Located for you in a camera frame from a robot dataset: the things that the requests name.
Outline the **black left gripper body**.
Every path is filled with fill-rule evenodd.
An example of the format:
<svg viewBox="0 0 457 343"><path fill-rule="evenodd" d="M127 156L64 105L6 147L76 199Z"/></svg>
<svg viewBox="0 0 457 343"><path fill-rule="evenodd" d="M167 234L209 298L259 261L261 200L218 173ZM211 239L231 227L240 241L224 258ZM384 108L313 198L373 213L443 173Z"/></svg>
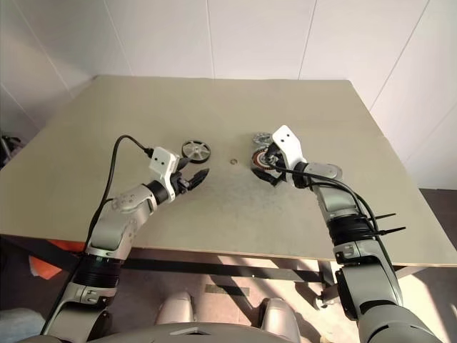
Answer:
<svg viewBox="0 0 457 343"><path fill-rule="evenodd" d="M171 185L176 197L185 194L189 190L189 182L183 178L182 173L179 171L171 175Z"/></svg>

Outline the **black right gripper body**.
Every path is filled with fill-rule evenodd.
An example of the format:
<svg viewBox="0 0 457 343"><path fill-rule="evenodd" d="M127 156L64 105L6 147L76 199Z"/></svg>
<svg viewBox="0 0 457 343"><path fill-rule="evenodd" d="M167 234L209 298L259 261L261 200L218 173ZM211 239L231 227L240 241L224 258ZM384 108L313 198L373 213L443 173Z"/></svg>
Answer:
<svg viewBox="0 0 457 343"><path fill-rule="evenodd" d="M268 164L268 172L275 177L279 177L283 174L283 179L286 179L287 173L284 169L287 169L284 161L283 154L276 144L276 154L272 158L266 158L265 161Z"/></svg>

